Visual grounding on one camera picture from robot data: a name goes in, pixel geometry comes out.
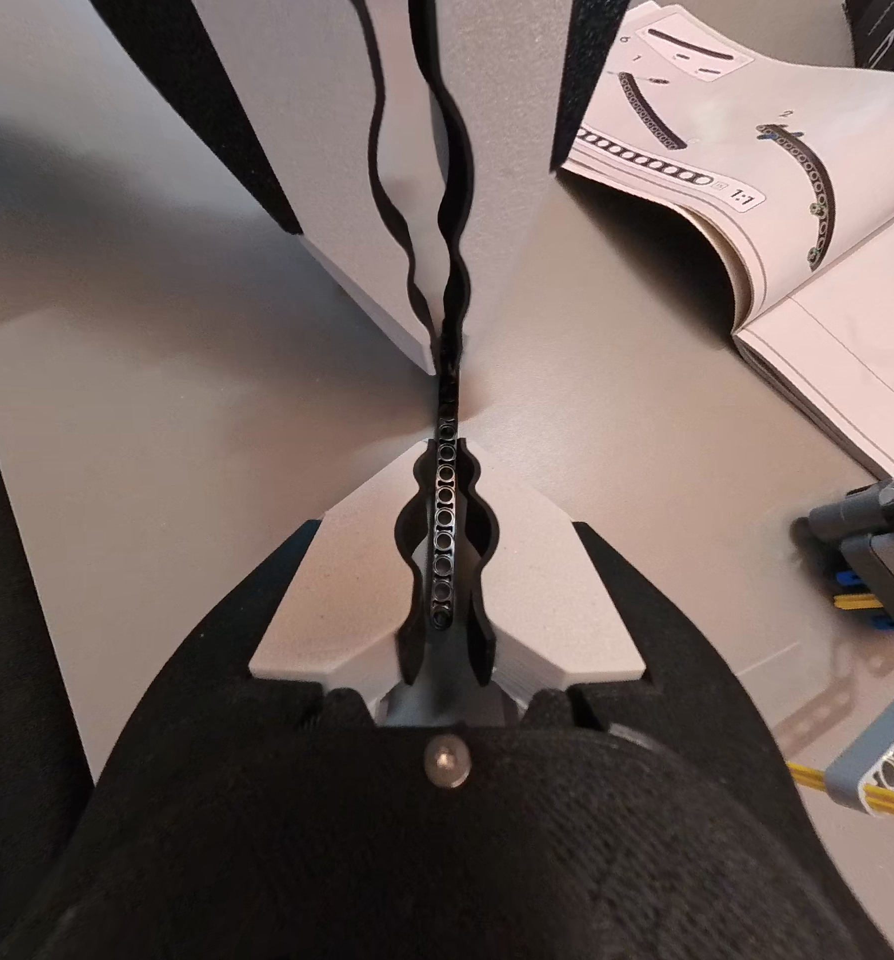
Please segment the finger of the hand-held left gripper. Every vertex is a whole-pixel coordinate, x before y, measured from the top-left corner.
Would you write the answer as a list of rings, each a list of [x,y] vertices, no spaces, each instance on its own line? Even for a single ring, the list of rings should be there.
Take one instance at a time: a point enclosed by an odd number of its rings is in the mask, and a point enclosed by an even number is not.
[[[446,143],[440,372],[459,366],[493,318],[550,185],[573,6],[413,2],[417,63]]]
[[[381,182],[386,86],[366,2],[194,2],[302,239],[424,372],[438,337],[407,222]]]

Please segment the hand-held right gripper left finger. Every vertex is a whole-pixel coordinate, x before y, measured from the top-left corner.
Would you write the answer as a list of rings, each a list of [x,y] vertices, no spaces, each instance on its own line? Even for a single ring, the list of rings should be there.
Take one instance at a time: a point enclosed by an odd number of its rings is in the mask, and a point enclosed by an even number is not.
[[[419,441],[323,515],[250,662],[254,678],[355,690],[373,719],[403,681],[395,636],[414,571],[395,523],[419,493]]]

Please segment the grey toy brick assembly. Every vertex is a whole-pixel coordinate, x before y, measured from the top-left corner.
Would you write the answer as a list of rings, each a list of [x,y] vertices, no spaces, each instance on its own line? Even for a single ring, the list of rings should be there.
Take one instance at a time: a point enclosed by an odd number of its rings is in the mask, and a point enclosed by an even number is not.
[[[842,611],[894,630],[894,477],[856,487],[789,524],[795,545],[838,593]],[[792,765],[801,786],[863,814],[894,816],[894,699],[822,771]]]

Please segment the black toy brick beam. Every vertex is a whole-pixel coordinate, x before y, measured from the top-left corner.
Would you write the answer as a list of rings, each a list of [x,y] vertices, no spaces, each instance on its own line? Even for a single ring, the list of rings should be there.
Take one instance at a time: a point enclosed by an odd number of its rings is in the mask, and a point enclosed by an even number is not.
[[[441,337],[437,414],[433,432],[433,492],[429,526],[429,622],[437,631],[453,623],[458,534],[458,438],[462,343],[457,332]]]

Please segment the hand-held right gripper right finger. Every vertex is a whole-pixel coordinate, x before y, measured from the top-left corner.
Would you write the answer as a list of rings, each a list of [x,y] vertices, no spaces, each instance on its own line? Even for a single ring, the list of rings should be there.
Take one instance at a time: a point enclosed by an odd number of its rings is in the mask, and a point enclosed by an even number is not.
[[[476,443],[458,453],[477,681],[519,710],[543,690],[640,681],[645,660],[569,514]]]

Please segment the open instruction booklet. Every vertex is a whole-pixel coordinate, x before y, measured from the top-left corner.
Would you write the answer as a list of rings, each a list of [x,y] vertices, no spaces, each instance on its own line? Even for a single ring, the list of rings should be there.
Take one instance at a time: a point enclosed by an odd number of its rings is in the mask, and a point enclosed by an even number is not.
[[[779,61],[645,2],[562,168],[686,219],[729,278],[738,352],[894,476],[894,74]]]

